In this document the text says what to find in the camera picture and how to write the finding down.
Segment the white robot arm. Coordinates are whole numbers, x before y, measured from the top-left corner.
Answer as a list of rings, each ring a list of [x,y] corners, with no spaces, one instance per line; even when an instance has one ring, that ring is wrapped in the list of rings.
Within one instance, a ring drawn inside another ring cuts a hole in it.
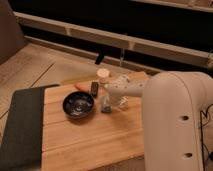
[[[111,104],[142,99],[146,171],[204,171],[200,112],[213,104],[213,78],[202,72],[161,72],[146,81],[105,86]]]

